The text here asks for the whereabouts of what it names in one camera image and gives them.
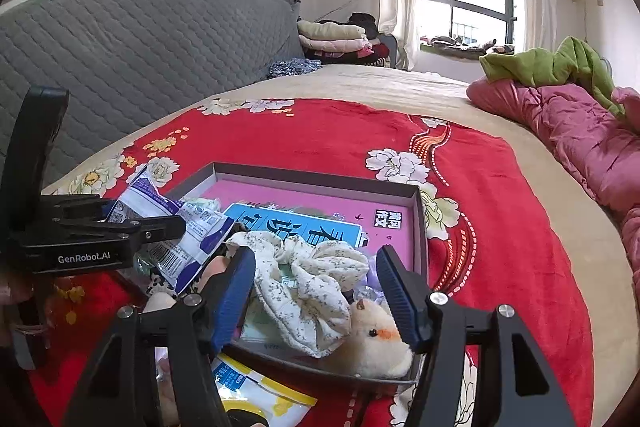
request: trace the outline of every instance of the stuffed chick toy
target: stuffed chick toy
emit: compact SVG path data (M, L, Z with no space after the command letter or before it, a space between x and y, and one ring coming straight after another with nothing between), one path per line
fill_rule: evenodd
M400 339L390 312L369 299L351 304L351 334L323 365L336 373L363 378L401 378L414 354Z

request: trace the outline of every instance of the floral pattern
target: floral pattern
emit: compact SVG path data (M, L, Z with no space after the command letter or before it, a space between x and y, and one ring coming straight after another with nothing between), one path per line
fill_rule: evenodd
M244 105L244 102L231 102L229 100L213 98L208 102L204 102L198 110L202 111L202 113L207 116L210 114L221 114L222 116L227 116L231 111L240 109L242 105Z
M247 100L241 109L249 109L249 112L262 112L266 109L279 110L293 105L295 100Z
M295 100L242 100L241 102L231 102L214 98L204 102L199 108L204 115L218 114L222 116L229 115L232 111L238 109L248 109L249 112L263 112L270 110L273 112L289 112L290 109L281 110L283 107L293 105Z
M441 120L440 118L421 118L422 123L425 124L427 127L431 127L432 129L435 129L438 126L441 125L447 125L447 121L445 120Z
M412 152L398 153L393 149L369 151L367 169L378 171L376 179L394 183L419 185L427 180L429 169Z
M175 143L176 143L175 137L168 136L160 140L153 140L151 143L146 144L142 149L145 151L149 149L156 152L165 152L165 151L170 151L171 147L173 147Z
M148 166L152 183L158 188L164 187L170 182L174 177L174 172L180 168L176 162L171 158L167 158L167 156L152 158L149 163L143 163L136 167L136 170L127 178L127 184L130 184L145 166Z
M460 388L460 400L458 402L458 413L456 414L455 427L470 427L474 414L474 404L476 400L476 383L478 381L478 368L473 365L471 357L465 351L465 367L462 376L462 386ZM406 417L414 400L415 386L394 396L394 402L389 408L392 427L402 427L406 422Z
M420 195L424 206L424 224L427 239L434 237L446 241L447 229L455 227L460 219L458 204L450 198L437 198L437 188L430 183L420 185Z
M55 194L99 194L102 197L107 190L116 186L118 178L124 174L120 166L123 162L121 151L89 172L76 176L68 187L60 187Z

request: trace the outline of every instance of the folded clothes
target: folded clothes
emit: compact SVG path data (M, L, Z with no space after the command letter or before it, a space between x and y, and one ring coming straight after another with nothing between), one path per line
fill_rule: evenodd
M352 13L351 17L347 21L347 24L355 24L364 28L366 31L367 39L375 39L379 35L378 26L376 25L376 18L370 13Z
M362 48L357 52L333 53L321 50L305 50L306 58L320 60L323 64L360 64L363 66L378 65L389 56L389 48L384 44L373 45L371 49Z
M361 39L341 39L338 41L319 41L308 39L304 35L298 35L303 48L310 50L320 50L324 52L349 53L356 52L362 48L371 48L371 44L366 37Z
M320 60L309 60L308 58L291 58L290 60L279 60L269 66L267 78L277 76L293 76L296 74L311 73L322 68Z
M337 41L341 39L361 39L365 35L364 28L351 24L337 24L335 22L298 21L298 33L308 39L321 41Z

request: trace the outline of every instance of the yellow snack package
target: yellow snack package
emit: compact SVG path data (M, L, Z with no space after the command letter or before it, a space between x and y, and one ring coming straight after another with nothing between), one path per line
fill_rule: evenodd
M223 353L211 364L211 372L226 411L256 413L266 418L270 427L295 427L317 402Z

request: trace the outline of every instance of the pink blanket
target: pink blanket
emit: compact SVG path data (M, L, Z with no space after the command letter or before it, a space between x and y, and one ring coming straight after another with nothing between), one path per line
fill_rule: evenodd
M628 120L617 120L575 84L524 87L476 80L466 94L478 107L528 126L587 194L613 211L640 296L640 96L616 89Z

